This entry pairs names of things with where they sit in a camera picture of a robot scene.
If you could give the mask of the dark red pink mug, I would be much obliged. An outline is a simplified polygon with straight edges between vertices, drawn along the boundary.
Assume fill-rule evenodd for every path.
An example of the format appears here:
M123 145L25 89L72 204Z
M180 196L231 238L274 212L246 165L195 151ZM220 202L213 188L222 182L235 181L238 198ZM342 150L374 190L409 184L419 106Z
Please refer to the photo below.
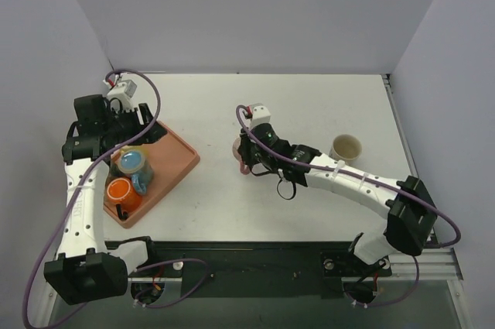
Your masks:
M241 146L241 138L237 137L232 145L232 153L234 158L239 162L239 169L241 174L248 175L251 173L251 170L247 165L244 164L244 161L241 158L241 154L238 152L240 146Z

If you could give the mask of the blue butterfly mug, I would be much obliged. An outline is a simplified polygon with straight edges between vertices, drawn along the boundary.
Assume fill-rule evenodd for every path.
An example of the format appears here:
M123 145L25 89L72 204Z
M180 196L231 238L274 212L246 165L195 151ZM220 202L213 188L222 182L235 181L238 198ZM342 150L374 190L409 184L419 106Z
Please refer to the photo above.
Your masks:
M110 173L115 177L127 177L134 190L142 196L147 194L154 178L154 170L141 149L121 150L111 164Z

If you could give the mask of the orange mug black handle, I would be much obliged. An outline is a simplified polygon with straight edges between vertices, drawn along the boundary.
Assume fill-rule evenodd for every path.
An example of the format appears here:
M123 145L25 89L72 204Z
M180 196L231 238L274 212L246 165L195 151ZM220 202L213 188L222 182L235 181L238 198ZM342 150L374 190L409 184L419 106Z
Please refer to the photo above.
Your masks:
M113 209L118 219L125 221L142 204L140 195L127 177L113 179L105 191L105 204Z

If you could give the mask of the cream floral mug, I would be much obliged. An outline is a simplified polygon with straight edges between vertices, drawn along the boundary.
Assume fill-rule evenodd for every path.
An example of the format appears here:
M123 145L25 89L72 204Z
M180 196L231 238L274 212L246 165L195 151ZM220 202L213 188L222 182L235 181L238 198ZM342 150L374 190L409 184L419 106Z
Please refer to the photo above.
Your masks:
M362 150L362 144L358 138L353 135L342 134L333 140L329 156L336 160L342 160L346 164L351 164L360 158Z

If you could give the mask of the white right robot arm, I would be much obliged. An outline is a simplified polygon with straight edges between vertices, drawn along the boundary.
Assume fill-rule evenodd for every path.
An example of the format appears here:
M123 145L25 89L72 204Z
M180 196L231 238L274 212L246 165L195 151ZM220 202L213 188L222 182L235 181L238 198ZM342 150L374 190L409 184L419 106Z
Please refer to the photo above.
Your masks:
M372 176L337 161L318 149L280 139L270 124L245 132L234 141L234 156L248 169L262 165L266 174L302 187L327 190L358 203L386 222L374 231L361 232L345 256L346 267L355 274L366 272L375 262L401 252L421 255L437 215L424 208L431 197L420 179L392 180Z

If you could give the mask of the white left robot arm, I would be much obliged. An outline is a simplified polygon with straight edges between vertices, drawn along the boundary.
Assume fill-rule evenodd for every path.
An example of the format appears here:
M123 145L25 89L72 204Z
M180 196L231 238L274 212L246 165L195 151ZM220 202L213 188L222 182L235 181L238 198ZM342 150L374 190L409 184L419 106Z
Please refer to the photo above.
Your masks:
M75 99L77 119L62 146L67 176L67 210L63 235L43 275L69 305L121 296L128 276L150 276L159 267L148 236L122 242L109 251L104 241L104 192L111 154L123 146L158 142L166 129L146 103L131 110L111 107L101 94Z

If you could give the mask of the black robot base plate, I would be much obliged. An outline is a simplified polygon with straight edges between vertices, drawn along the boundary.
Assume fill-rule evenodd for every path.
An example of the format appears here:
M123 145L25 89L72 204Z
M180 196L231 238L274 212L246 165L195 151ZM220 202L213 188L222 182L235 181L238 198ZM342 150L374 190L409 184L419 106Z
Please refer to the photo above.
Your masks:
M370 297L375 277L391 276L386 257L361 262L350 242L153 242L131 273L131 290L178 282L191 298L282 298L346 293Z

